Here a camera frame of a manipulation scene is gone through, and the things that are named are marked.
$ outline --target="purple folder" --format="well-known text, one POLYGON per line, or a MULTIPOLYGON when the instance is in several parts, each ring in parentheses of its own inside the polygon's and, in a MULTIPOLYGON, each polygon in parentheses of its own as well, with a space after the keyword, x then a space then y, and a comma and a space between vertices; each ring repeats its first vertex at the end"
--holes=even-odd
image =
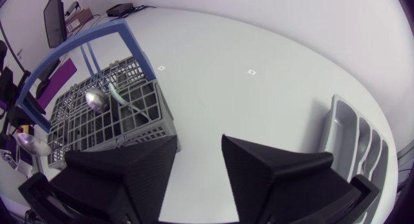
POLYGON ((52 98, 58 93, 60 88, 76 73, 77 69, 69 58, 66 60, 59 69, 49 79, 49 85, 46 87, 40 98, 37 99, 39 105, 45 109, 50 103, 52 98))

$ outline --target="white tabletop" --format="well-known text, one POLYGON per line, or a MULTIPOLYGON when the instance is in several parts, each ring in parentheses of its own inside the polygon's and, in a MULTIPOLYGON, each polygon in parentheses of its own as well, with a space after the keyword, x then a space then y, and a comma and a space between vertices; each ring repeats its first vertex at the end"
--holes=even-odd
MULTIPOLYGON (((126 20, 154 68, 182 146, 161 221, 237 221, 221 135, 316 152, 334 94, 359 110, 388 142, 386 184, 373 223, 387 218, 397 187, 393 136, 377 102, 350 74, 292 40, 223 17, 158 8, 126 20), (256 74, 248 74, 249 69, 256 74)), ((91 45, 101 68, 131 55, 115 34, 91 45)), ((69 56, 78 72, 56 98, 89 76, 79 50, 69 56)), ((44 136, 39 129, 36 134, 44 136)), ((56 174, 44 169, 49 178, 56 174)))

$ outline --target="silver spoon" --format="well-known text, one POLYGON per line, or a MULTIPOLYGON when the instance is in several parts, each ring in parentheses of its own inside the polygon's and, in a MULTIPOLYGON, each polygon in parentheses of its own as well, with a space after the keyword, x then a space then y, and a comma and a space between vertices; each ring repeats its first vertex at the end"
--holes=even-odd
POLYGON ((17 139, 20 142, 20 146, 23 147, 29 154, 34 156, 48 156, 52 153, 52 148, 44 141, 37 137, 27 134, 17 134, 17 139))
POLYGON ((86 103, 94 111, 103 113, 109 103, 108 97, 98 88, 90 88, 85 94, 86 103))

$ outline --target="computer monitor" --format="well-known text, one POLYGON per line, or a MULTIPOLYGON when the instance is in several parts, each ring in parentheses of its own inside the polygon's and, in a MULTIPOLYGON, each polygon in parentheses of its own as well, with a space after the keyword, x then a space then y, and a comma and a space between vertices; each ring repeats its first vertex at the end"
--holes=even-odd
POLYGON ((52 49, 66 40, 65 16, 61 0, 49 0, 43 11, 43 16, 47 41, 52 49))

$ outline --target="white plastic cutlery organizer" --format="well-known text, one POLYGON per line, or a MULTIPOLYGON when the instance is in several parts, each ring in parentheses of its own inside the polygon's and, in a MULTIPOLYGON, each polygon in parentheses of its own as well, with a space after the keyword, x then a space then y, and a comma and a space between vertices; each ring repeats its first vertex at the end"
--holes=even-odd
POLYGON ((388 145, 374 125, 339 95, 332 97, 327 113, 320 151, 334 155, 332 169, 344 179, 364 175, 380 189, 378 197, 357 223, 370 223, 384 187, 388 145))

